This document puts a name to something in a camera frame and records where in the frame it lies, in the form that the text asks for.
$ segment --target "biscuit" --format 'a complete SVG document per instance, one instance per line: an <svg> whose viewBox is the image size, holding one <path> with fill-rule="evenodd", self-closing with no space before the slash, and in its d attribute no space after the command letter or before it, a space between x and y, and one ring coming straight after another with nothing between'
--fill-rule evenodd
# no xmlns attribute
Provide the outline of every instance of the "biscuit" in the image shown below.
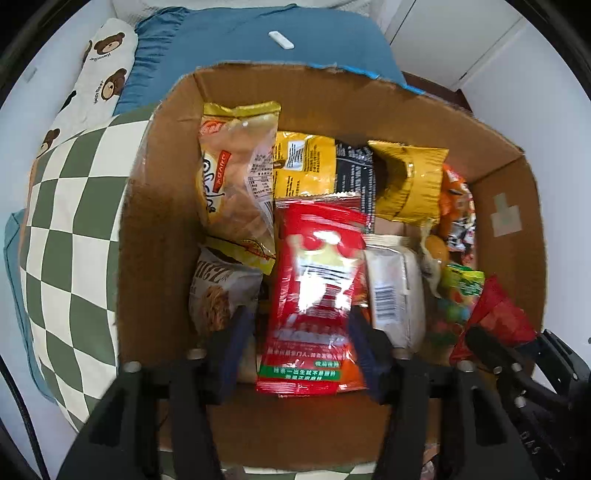
<svg viewBox="0 0 591 480"><path fill-rule="evenodd" d="M201 297L201 317L205 335L223 330L230 320L228 292L218 285L211 285Z"/></svg>

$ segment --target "cardboard box flap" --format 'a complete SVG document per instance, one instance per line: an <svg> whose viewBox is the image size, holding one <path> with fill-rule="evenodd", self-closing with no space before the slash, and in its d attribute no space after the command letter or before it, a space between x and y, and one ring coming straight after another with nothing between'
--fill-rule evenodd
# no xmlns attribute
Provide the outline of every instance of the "cardboard box flap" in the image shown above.
<svg viewBox="0 0 591 480"><path fill-rule="evenodd" d="M367 140L449 149L447 162L468 181L522 156L522 151L467 112L386 80L298 65L221 64L195 72L206 102L281 104L279 129L326 135L354 145Z"/></svg>
<svg viewBox="0 0 591 480"><path fill-rule="evenodd" d="M188 304L203 240L195 191L203 104L191 79L154 114L128 186L119 232L122 362L154 366L196 344Z"/></svg>
<svg viewBox="0 0 591 480"><path fill-rule="evenodd" d="M470 185L476 205L478 268L496 274L515 305L540 330L546 255L534 175L521 158Z"/></svg>

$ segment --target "nutrition label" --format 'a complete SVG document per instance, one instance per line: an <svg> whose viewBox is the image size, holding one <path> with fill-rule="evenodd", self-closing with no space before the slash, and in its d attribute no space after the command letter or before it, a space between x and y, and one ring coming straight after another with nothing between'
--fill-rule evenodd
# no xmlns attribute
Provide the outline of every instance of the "nutrition label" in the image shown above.
<svg viewBox="0 0 591 480"><path fill-rule="evenodd" d="M269 152L267 155L255 154L246 178L246 187L250 194L256 198L271 229L273 229L272 181L273 159L271 153Z"/></svg>

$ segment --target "blue bedsheet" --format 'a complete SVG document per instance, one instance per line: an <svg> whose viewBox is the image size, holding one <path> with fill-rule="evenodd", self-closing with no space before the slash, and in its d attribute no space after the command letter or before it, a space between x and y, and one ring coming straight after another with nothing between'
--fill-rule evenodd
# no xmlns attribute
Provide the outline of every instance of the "blue bedsheet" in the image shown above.
<svg viewBox="0 0 591 480"><path fill-rule="evenodd" d="M294 43L283 50L278 30ZM296 5L272 8L171 7L139 23L135 63L115 113L160 101L184 74L223 61L338 66L406 85L377 25L356 13Z"/></svg>

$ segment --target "snack bag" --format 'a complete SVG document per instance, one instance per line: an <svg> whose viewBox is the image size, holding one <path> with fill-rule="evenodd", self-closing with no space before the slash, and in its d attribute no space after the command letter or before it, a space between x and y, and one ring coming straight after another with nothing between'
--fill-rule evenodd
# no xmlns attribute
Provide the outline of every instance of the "snack bag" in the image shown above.
<svg viewBox="0 0 591 480"><path fill-rule="evenodd" d="M441 272L444 297L437 302L437 319L430 339L439 345L454 345L463 334L485 282L484 272L450 263Z"/></svg>
<svg viewBox="0 0 591 480"><path fill-rule="evenodd" d="M321 135L277 132L273 149L276 199L355 192L374 228L375 176L368 147L351 147Z"/></svg>
<svg viewBox="0 0 591 480"><path fill-rule="evenodd" d="M199 347L206 346L212 332L228 326L236 309L244 305L256 310L262 273L240 263L229 263L202 248L189 293L189 312L199 334ZM255 338L245 348L238 368L238 380L254 383L256 378Z"/></svg>
<svg viewBox="0 0 591 480"><path fill-rule="evenodd" d="M306 203L308 205L331 205L334 207L348 208L355 210L356 212L361 211L361 195L355 192L343 192L343 193L328 193L326 195L310 195L306 197L286 197L281 199L275 199L275 230L277 240L283 240L284 234L284 214L287 209L293 203Z"/></svg>
<svg viewBox="0 0 591 480"><path fill-rule="evenodd" d="M447 242L453 261L472 267L475 256L476 211L466 180L443 164L438 235Z"/></svg>
<svg viewBox="0 0 591 480"><path fill-rule="evenodd" d="M386 220L422 224L439 221L441 165L444 148L422 148L370 140L388 168L388 184L376 199L375 214Z"/></svg>
<svg viewBox="0 0 591 480"><path fill-rule="evenodd" d="M475 324L491 332L501 344L509 347L531 342L537 335L525 312L513 304L496 276L488 278L484 283L482 295L449 356L450 365L472 356L465 336L466 331Z"/></svg>
<svg viewBox="0 0 591 480"><path fill-rule="evenodd" d="M363 292L363 213L295 203L285 213L256 389L322 395L363 388L346 322Z"/></svg>
<svg viewBox="0 0 591 480"><path fill-rule="evenodd" d="M364 235L374 328L388 335L396 353L417 352L425 336L423 280L407 238Z"/></svg>
<svg viewBox="0 0 591 480"><path fill-rule="evenodd" d="M207 234L225 241L216 246L225 255L266 274L275 262L271 151L280 110L277 102L206 103L199 131L196 184Z"/></svg>

